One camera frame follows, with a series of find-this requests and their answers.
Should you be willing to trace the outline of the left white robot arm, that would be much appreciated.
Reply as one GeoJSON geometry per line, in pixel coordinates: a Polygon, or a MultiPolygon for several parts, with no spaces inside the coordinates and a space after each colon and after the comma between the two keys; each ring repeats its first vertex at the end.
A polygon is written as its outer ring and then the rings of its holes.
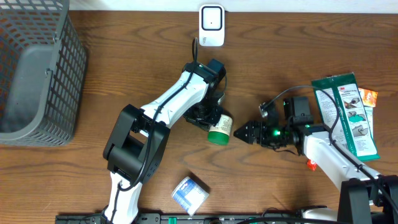
{"type": "Polygon", "coordinates": [[[207,65],[187,63],[179,80],[158,99],[123,108],[103,151],[112,187],[102,223],[136,219],[142,186],[158,169],[176,121],[185,118],[204,131],[218,124],[224,93],[217,87],[225,75],[224,65],[215,59],[207,65]]]}

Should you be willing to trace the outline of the green lid beige jar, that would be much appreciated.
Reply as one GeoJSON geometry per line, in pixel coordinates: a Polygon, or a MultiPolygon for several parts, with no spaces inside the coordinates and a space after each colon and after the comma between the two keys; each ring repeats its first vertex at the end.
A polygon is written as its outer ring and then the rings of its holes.
{"type": "Polygon", "coordinates": [[[233,119],[228,115],[222,114],[218,123],[210,127],[208,141],[221,146],[227,145],[229,143],[232,125],[233,119]]]}

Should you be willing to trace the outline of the mint green snack pack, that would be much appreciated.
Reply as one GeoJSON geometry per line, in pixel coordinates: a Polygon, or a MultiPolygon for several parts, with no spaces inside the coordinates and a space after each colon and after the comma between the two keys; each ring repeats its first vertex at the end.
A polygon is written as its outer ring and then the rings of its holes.
{"type": "Polygon", "coordinates": [[[364,110],[366,112],[366,117],[369,123],[369,130],[371,131],[371,136],[374,134],[374,125],[373,125],[373,108],[365,106],[364,110]]]}

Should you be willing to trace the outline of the red stick packet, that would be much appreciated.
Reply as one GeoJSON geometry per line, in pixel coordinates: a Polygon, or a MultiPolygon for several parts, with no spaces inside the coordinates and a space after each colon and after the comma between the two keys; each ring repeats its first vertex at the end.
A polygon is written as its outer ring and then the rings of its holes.
{"type": "Polygon", "coordinates": [[[309,160],[307,161],[307,167],[308,167],[310,170],[312,170],[312,171],[316,171],[316,169],[317,169],[317,163],[316,163],[315,161],[309,159],[309,160]]]}

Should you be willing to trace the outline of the orange small packet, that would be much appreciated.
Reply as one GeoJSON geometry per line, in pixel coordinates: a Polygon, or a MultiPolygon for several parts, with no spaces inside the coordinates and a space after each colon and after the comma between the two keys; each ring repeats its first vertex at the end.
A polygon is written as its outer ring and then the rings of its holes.
{"type": "Polygon", "coordinates": [[[377,102],[378,92],[367,90],[364,88],[358,88],[363,105],[374,108],[377,102]]]}

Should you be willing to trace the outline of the green 3M wipes pack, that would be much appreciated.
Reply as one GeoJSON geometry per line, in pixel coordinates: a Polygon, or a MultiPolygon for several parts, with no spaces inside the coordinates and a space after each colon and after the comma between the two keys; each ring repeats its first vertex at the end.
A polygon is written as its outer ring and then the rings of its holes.
{"type": "Polygon", "coordinates": [[[312,86],[317,88],[314,94],[322,121],[330,127],[336,116],[340,117],[333,129],[333,139],[363,162],[379,159],[355,75],[313,80],[312,86]]]}

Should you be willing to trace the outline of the blue white round tub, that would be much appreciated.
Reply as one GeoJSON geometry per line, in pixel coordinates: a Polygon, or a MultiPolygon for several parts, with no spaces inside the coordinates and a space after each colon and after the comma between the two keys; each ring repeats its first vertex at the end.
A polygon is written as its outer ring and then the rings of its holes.
{"type": "Polygon", "coordinates": [[[176,186],[171,196],[190,216],[193,216],[207,200],[209,193],[193,179],[186,177],[176,186]]]}

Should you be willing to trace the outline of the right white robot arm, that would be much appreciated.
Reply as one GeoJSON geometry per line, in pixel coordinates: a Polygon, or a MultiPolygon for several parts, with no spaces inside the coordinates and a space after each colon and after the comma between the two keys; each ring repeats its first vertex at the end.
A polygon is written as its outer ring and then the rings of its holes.
{"type": "Polygon", "coordinates": [[[249,121],[234,137],[268,149],[295,146],[299,155],[316,163],[340,192],[336,211],[325,206],[298,210],[296,215],[264,217],[285,223],[397,223],[397,176],[368,167],[331,138],[322,124],[271,126],[249,121]]]}

